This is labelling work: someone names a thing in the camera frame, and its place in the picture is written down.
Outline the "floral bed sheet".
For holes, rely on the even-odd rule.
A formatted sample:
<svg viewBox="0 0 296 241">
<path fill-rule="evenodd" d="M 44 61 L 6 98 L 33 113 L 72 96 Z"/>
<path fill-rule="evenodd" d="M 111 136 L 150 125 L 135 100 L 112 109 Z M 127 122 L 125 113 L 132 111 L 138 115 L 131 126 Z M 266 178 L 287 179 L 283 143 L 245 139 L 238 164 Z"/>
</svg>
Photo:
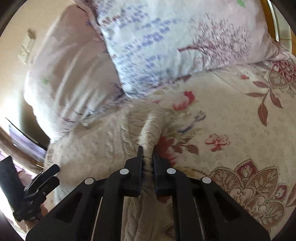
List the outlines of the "floral bed sheet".
<svg viewBox="0 0 296 241">
<path fill-rule="evenodd" d="M 295 56 L 199 73 L 149 100 L 165 123 L 157 149 L 192 178 L 214 180 L 270 234 L 295 209 Z"/>
</svg>

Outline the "wooden padded headboard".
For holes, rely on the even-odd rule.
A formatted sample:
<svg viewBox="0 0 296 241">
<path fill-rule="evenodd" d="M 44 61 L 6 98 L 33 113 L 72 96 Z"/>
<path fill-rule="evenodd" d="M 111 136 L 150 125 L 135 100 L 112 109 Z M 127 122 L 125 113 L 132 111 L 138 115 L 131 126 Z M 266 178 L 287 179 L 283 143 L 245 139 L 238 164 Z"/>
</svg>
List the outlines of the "wooden padded headboard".
<svg viewBox="0 0 296 241">
<path fill-rule="evenodd" d="M 295 1 L 261 0 L 270 36 L 295 55 Z"/>
</svg>

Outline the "blue floral print pillow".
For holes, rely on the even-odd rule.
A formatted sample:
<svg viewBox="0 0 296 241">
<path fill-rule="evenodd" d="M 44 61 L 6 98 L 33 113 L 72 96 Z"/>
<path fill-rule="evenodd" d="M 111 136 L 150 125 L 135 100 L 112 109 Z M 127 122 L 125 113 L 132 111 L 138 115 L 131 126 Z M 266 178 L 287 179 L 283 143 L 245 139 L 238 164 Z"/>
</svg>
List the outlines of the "blue floral print pillow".
<svg viewBox="0 0 296 241">
<path fill-rule="evenodd" d="M 260 1 L 76 1 L 102 34 L 124 93 L 142 97 L 180 77 L 284 60 Z"/>
</svg>

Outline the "wall light switch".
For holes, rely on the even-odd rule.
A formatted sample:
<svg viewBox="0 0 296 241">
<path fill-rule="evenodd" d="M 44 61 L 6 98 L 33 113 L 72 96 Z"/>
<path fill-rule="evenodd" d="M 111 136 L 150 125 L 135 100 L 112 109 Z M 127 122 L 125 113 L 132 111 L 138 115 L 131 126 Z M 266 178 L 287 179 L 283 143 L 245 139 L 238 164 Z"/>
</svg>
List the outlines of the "wall light switch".
<svg viewBox="0 0 296 241">
<path fill-rule="evenodd" d="M 18 57 L 22 63 L 27 64 L 31 51 L 34 47 L 35 39 L 30 37 L 29 35 L 25 36 L 21 45 L 20 52 Z"/>
</svg>

